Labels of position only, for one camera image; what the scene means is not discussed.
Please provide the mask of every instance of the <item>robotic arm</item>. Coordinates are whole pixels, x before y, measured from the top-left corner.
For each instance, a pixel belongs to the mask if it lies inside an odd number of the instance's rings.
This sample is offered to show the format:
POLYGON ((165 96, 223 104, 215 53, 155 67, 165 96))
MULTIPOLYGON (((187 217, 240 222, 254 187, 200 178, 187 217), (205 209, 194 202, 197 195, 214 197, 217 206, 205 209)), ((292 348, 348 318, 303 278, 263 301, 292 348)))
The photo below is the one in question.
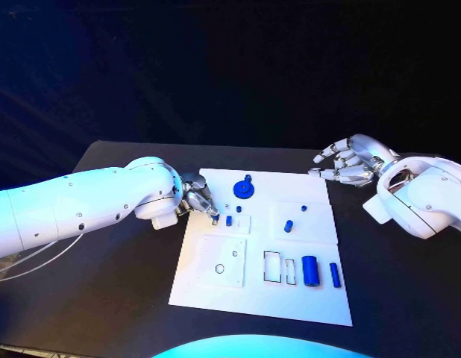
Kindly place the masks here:
POLYGON ((309 175, 355 186, 378 176, 377 195, 364 203, 380 224, 394 219, 416 237, 428 239, 448 226, 461 231, 461 165, 432 157, 406 157, 363 134, 342 139, 316 155, 319 163, 337 154, 335 169, 309 175))
POLYGON ((218 215, 205 179, 181 176, 158 157, 3 190, 0 257, 116 224, 132 211, 158 230, 194 210, 218 215))

